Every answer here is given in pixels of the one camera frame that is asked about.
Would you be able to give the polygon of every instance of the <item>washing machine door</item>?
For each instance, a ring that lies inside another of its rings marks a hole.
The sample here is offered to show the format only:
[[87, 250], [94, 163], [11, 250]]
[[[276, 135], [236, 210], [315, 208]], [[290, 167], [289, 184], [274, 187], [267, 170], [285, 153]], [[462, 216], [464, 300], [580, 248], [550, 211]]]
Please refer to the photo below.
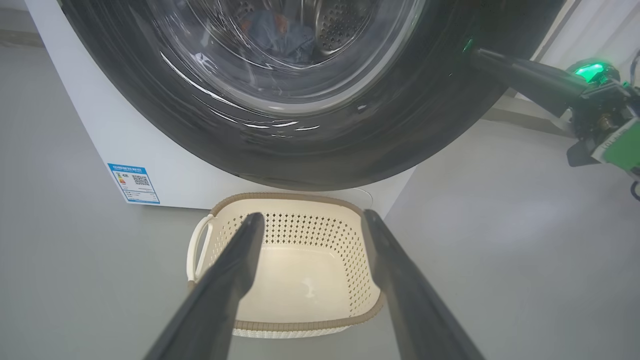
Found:
[[63, 0], [146, 118], [257, 183], [373, 183], [462, 134], [506, 87], [470, 44], [528, 58], [558, 0]]

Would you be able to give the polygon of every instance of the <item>beige plastic basket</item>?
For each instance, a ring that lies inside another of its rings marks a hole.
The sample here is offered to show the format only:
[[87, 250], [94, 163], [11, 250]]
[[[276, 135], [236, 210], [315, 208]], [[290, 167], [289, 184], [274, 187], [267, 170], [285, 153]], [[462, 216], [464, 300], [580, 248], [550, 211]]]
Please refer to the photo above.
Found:
[[383, 297], [369, 272], [361, 210], [328, 197], [244, 193], [223, 200], [191, 237], [189, 287], [216, 261], [243, 219], [255, 212], [264, 215], [264, 239], [253, 286], [238, 307], [234, 335], [319, 336], [376, 316]]

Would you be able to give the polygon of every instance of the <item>washing machine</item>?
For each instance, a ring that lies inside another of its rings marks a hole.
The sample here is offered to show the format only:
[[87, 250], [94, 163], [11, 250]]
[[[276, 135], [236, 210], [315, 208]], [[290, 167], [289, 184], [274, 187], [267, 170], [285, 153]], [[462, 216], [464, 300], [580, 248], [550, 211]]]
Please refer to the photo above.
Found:
[[27, 0], [125, 201], [311, 192], [382, 216], [505, 92], [468, 48], [552, 54], [574, 3]]

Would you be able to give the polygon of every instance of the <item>white handle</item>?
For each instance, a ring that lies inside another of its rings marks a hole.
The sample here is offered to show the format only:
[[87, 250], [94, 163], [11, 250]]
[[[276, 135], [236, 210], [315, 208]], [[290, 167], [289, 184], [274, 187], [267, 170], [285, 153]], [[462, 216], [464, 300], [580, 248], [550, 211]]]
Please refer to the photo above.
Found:
[[207, 237], [211, 235], [211, 230], [213, 228], [212, 224], [209, 222], [213, 220], [213, 215], [209, 214], [206, 217], [203, 217], [202, 220], [198, 223], [196, 228], [193, 230], [193, 234], [191, 234], [191, 240], [189, 240], [189, 249], [187, 250], [187, 280], [195, 281], [196, 280], [196, 250], [198, 249], [198, 244], [200, 243], [200, 238], [202, 237], [202, 230], [204, 230], [204, 226], [208, 225], [207, 229]]

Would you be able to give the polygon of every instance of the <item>basket rim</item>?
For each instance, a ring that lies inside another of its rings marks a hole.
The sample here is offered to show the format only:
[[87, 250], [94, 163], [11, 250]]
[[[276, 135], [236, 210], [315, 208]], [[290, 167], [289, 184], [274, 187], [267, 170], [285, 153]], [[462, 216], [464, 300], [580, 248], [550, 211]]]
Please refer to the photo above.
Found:
[[[338, 206], [344, 206], [358, 214], [358, 216], [362, 217], [362, 209], [354, 204], [340, 200], [334, 199], [332, 197], [325, 197], [321, 195], [307, 195], [307, 194], [298, 194], [298, 193], [275, 193], [275, 192], [252, 192], [252, 193], [240, 193], [237, 195], [233, 195], [227, 197], [226, 199], [220, 201], [217, 205], [215, 205], [211, 211], [209, 212], [211, 215], [216, 217], [218, 213], [229, 204], [240, 200], [255, 200], [255, 199], [265, 199], [265, 200], [302, 200], [302, 201], [312, 201], [312, 202], [322, 202], [325, 204], [334, 204]], [[244, 320], [236, 320], [234, 325], [235, 329], [240, 330], [249, 330], [249, 331], [274, 331], [274, 332], [289, 332], [289, 331], [313, 331], [313, 330], [323, 330], [323, 329], [332, 329], [336, 327], [345, 327], [358, 325], [360, 323], [364, 323], [366, 321], [371, 320], [376, 316], [382, 307], [384, 306], [384, 294], [380, 291], [380, 295], [378, 295], [378, 300], [376, 303], [364, 314], [360, 314], [358, 316], [353, 316], [350, 318], [340, 318], [335, 320], [326, 320], [320, 322], [295, 322], [295, 323], [273, 323], [273, 322], [250, 322]]]

